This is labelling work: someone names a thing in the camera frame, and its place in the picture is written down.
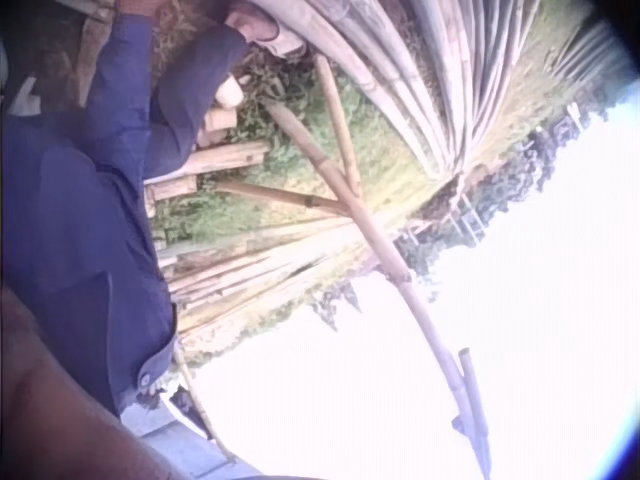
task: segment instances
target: blue jacket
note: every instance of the blue jacket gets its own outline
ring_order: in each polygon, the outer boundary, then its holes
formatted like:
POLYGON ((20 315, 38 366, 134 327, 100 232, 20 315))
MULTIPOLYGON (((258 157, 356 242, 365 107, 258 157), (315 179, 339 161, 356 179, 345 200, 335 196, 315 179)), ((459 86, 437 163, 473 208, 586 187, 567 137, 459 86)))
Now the blue jacket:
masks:
POLYGON ((79 125, 2 123, 4 280, 115 415, 166 371, 176 335, 144 208, 151 34, 147 18, 116 20, 79 125))

